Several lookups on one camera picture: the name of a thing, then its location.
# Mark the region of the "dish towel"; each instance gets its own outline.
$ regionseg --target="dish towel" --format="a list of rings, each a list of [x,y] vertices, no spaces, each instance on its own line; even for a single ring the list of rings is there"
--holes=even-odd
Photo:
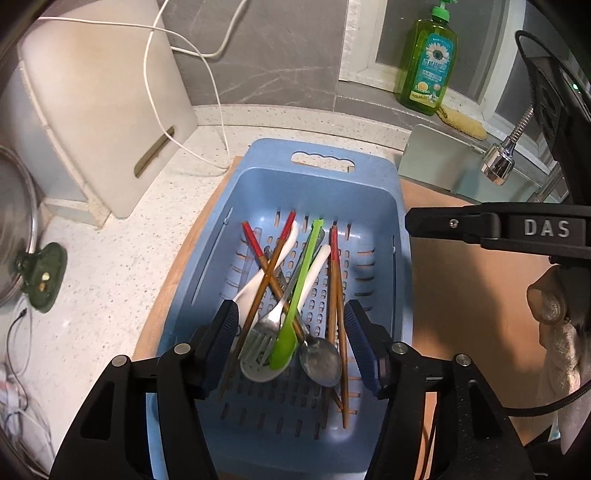
[[[583,328],[589,284],[588,270],[556,266],[528,288],[528,304],[540,323],[540,345],[546,348],[537,395],[540,405],[566,397],[591,379],[591,338]],[[558,411],[563,453],[590,412],[591,392]]]

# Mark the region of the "green pump cap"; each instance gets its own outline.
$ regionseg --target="green pump cap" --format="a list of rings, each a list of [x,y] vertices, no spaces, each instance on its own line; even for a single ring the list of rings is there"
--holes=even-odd
[[[457,0],[441,0],[441,5],[439,7],[433,7],[433,10],[431,11],[431,16],[441,18],[442,20],[449,22],[449,12],[445,10],[446,3],[456,4]]]

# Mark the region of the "gray tile wall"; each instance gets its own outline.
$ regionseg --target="gray tile wall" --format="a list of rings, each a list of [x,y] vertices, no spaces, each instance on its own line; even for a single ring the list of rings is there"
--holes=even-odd
[[[173,0],[164,23],[211,53],[238,3]],[[221,101],[332,110],[346,9],[347,0],[250,0],[225,54],[210,62]],[[187,48],[178,39],[171,42]],[[181,53],[175,57],[192,104],[215,103],[203,63]]]

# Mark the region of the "chrome faucet head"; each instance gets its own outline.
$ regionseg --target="chrome faucet head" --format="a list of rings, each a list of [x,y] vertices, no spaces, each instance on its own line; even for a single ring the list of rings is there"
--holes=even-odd
[[[480,171],[492,183],[503,185],[515,166],[514,151],[515,144],[507,140],[502,144],[492,145],[482,158],[484,164]]]

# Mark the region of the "metal fork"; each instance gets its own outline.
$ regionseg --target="metal fork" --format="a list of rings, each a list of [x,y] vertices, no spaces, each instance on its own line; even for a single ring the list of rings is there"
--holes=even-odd
[[[321,230],[316,245],[314,246],[314,256],[316,256],[318,253],[323,240],[324,230]],[[269,258],[271,255],[271,247],[265,247],[265,256]],[[244,343],[242,351],[238,356],[239,359],[243,358],[244,363],[247,365],[252,366],[253,362],[256,362],[259,356],[262,355],[261,361],[257,363],[258,365],[263,366],[273,351],[273,346],[277,341],[277,335],[281,329],[283,305],[285,305],[285,302],[289,300],[294,288],[296,287],[297,278],[300,276],[303,258],[304,254],[302,253],[300,255],[300,259],[298,260],[298,264],[296,265],[295,270],[290,277],[289,283],[287,282],[281,267],[277,267],[275,269],[275,276],[277,277],[277,281],[283,290],[283,296],[279,299],[277,305],[269,313],[260,318],[256,325],[248,333],[246,342]],[[300,312],[295,314],[295,319],[296,321],[300,322],[301,325],[303,325]]]

